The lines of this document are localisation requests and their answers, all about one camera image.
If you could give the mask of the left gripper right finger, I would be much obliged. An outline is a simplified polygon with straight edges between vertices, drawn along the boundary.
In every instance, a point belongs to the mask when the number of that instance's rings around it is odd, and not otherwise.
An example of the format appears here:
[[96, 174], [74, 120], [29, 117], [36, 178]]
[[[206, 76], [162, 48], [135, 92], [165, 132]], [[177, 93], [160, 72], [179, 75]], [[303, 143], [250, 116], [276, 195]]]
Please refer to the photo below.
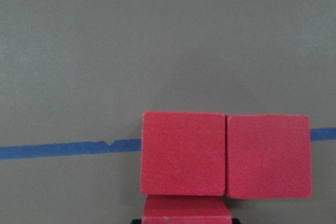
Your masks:
[[232, 219], [232, 224], [240, 224], [239, 219], [233, 218]]

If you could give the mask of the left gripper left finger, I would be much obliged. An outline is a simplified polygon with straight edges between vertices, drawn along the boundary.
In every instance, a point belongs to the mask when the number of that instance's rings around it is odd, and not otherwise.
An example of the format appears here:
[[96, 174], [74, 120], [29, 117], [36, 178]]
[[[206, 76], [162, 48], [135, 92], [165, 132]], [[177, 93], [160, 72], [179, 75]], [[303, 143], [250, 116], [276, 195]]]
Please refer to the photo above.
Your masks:
[[141, 224], [142, 223], [142, 220], [141, 219], [133, 219], [131, 221], [131, 224]]

